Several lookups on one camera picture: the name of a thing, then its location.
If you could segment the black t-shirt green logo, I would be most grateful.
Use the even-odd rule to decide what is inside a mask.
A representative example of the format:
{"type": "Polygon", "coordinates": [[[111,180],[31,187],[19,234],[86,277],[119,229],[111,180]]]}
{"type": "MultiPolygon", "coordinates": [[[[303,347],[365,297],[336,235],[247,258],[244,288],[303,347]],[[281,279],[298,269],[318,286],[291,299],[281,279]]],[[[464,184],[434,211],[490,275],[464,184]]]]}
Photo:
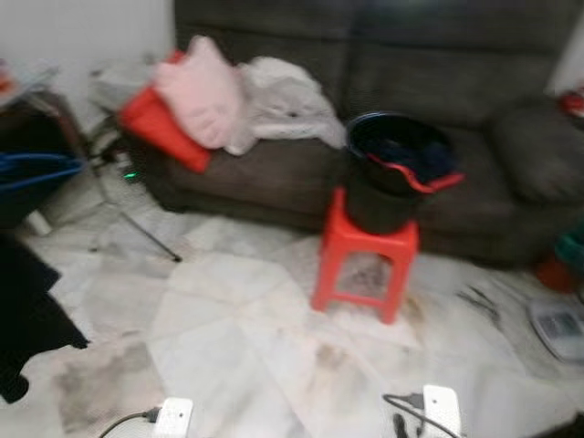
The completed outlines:
{"type": "Polygon", "coordinates": [[[85,338],[50,295],[61,274],[8,234],[0,234],[0,398],[16,404],[29,392],[24,367],[63,347],[87,348],[85,338]]]}

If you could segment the blue plastic hanger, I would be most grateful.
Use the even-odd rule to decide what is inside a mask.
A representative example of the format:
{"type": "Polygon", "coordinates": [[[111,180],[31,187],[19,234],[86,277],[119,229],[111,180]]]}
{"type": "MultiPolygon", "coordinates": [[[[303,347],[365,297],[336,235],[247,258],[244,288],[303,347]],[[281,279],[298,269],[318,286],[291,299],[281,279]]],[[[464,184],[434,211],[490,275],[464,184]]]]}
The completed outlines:
{"type": "Polygon", "coordinates": [[[0,193],[71,178],[82,170],[83,160],[67,154],[0,151],[0,193]]]}

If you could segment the teal plastic container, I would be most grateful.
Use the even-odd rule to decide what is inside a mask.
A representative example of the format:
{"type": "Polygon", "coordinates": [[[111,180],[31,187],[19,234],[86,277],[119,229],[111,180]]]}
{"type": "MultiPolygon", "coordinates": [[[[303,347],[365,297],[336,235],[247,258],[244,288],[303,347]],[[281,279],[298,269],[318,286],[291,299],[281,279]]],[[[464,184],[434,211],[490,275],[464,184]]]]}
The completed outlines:
{"type": "Polygon", "coordinates": [[[568,266],[579,266],[584,250],[584,231],[577,226],[560,235],[554,246],[555,256],[568,266]]]}

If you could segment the red round container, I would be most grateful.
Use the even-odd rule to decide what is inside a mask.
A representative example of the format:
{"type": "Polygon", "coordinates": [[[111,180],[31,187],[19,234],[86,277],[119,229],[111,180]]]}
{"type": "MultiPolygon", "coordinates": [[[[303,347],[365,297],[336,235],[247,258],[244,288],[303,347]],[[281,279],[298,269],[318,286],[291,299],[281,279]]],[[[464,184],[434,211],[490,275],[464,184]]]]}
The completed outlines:
{"type": "Polygon", "coordinates": [[[534,274],[539,283],[562,295],[575,293],[579,281],[573,276],[570,266],[554,255],[543,258],[535,264],[534,274]]]}

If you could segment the small red object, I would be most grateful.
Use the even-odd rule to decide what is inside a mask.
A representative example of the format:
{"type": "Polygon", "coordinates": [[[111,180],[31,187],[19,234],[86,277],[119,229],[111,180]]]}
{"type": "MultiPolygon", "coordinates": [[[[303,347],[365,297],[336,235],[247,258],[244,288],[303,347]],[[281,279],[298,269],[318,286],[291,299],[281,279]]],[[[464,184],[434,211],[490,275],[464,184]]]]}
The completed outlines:
{"type": "Polygon", "coordinates": [[[564,113],[576,118],[576,120],[584,118],[584,96],[579,91],[571,90],[560,93],[558,105],[564,113]]]}

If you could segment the black plastic bucket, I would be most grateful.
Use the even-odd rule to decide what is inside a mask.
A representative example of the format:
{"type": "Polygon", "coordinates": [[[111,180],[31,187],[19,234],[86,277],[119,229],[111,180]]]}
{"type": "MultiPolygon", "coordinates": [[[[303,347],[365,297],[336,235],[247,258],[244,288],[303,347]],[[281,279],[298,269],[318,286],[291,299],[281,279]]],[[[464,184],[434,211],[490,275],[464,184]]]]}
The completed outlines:
{"type": "Polygon", "coordinates": [[[454,144],[442,130],[406,114],[395,112],[369,112],[360,114],[347,124],[346,151],[348,172],[343,179],[346,191],[345,210],[359,229],[372,234],[391,234],[411,222],[420,209],[422,201],[433,193],[391,193],[380,188],[371,178],[371,167],[366,159],[360,158],[364,151],[364,141],[443,141],[449,143],[456,153],[454,144]]]}

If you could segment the dark brown sofa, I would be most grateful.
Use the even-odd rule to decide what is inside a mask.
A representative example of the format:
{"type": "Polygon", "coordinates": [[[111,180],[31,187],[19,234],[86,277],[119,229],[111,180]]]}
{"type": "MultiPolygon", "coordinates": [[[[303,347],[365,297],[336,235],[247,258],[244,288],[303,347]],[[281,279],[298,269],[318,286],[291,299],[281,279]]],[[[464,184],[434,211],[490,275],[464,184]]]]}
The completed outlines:
{"type": "Polygon", "coordinates": [[[463,179],[417,210],[425,252],[530,266],[584,212],[584,134],[548,84],[583,0],[172,0],[175,40],[304,68],[340,120],[446,134],[463,179]]]}

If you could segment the red plastic stool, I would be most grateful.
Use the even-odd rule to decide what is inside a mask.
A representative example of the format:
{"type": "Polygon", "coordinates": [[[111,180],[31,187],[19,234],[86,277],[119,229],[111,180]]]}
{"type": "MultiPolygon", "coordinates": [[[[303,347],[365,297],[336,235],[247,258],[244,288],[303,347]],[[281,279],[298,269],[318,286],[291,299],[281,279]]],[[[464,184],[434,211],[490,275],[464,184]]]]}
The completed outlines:
{"type": "Polygon", "coordinates": [[[333,301],[367,306],[377,309],[383,324],[391,325],[396,321],[401,305],[405,303],[406,284],[413,260],[420,250],[420,229],[415,222],[408,222],[391,234],[369,234],[347,217],[345,197],[345,189],[338,187],[332,192],[324,234],[321,236],[318,279],[310,307],[325,312],[333,301]],[[353,252],[371,252],[389,264],[391,278],[383,297],[350,295],[337,289],[339,272],[353,252]]]}

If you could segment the grey totoro plush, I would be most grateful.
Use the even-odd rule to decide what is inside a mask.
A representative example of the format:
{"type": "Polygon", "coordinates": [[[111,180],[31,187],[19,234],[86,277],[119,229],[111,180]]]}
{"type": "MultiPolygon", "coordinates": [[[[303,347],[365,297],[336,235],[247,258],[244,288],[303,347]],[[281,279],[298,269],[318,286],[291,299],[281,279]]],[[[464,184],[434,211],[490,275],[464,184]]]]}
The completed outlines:
{"type": "Polygon", "coordinates": [[[237,70],[245,108],[224,147],[228,153],[241,157],[259,141],[318,139],[332,149],[345,146],[345,126],[307,70],[271,56],[252,58],[237,70]]]}

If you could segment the pink cat face cushion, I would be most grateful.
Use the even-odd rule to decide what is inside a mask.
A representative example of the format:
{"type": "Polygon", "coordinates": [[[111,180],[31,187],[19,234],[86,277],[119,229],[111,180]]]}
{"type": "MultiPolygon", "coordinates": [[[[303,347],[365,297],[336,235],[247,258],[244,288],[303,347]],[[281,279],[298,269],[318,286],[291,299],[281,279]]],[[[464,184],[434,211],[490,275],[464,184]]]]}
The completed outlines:
{"type": "Polygon", "coordinates": [[[208,36],[192,37],[179,61],[160,63],[153,85],[183,132],[205,149],[225,149],[242,128],[241,79],[208,36]]]}

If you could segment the silver clothes rack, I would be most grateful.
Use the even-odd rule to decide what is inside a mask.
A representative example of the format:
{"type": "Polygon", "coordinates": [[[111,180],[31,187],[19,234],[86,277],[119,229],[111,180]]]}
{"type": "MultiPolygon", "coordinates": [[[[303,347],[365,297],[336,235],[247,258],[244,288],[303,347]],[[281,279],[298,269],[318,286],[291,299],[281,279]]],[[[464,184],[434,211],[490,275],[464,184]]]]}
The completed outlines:
{"type": "Polygon", "coordinates": [[[93,213],[113,212],[117,216],[117,220],[121,220],[130,226],[130,228],[137,231],[139,235],[145,237],[152,245],[162,250],[168,258],[174,263],[183,262],[183,258],[172,251],[171,248],[164,244],[164,242],[155,237],[151,231],[143,228],[141,223],[134,220],[132,216],[126,212],[120,202],[114,201],[108,188],[106,188],[103,178],[99,171],[99,167],[93,162],[90,155],[90,141],[84,137],[82,130],[77,124],[74,113],[68,109],[68,104],[63,97],[59,96],[53,91],[38,90],[32,93],[28,99],[29,103],[36,106],[40,111],[45,112],[47,117],[53,118],[58,127],[62,130],[63,137],[69,142],[70,149],[77,154],[77,157],[82,159],[83,170],[87,172],[90,179],[91,186],[99,192],[100,202],[92,209],[93,213]]]}

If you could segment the red cushion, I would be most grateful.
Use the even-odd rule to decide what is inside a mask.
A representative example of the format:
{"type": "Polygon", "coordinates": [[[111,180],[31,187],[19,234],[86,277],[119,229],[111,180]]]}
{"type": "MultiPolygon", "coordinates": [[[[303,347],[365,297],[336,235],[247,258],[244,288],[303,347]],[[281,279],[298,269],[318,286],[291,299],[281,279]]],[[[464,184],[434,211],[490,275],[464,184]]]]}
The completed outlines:
{"type": "Polygon", "coordinates": [[[118,109],[116,118],[120,127],[175,159],[188,171],[207,171],[212,159],[210,151],[189,137],[174,118],[170,105],[155,87],[155,71],[157,67],[149,69],[146,84],[118,109]]]}

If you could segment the grey folded cloth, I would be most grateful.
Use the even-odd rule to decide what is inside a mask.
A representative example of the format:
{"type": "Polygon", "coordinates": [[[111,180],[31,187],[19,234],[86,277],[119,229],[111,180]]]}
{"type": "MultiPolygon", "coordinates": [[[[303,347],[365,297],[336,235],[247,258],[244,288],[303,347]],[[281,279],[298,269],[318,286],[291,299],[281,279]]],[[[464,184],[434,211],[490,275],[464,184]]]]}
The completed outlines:
{"type": "Polygon", "coordinates": [[[151,83],[158,63],[114,59],[88,73],[89,100],[103,111],[118,112],[151,83]]]}

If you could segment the black television console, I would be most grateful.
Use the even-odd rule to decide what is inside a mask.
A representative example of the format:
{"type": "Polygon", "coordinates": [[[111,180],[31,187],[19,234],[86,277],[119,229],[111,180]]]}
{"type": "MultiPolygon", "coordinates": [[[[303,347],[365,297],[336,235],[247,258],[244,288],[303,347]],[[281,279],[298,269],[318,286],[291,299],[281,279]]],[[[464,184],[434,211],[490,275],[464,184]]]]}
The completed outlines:
{"type": "MultiPolygon", "coordinates": [[[[37,106],[24,100],[0,111],[0,151],[8,153],[59,153],[80,159],[70,149],[62,130],[53,118],[37,106]]],[[[0,233],[13,231],[35,210],[46,207],[47,202],[63,191],[71,178],[40,184],[15,193],[0,193],[0,233]]]]}

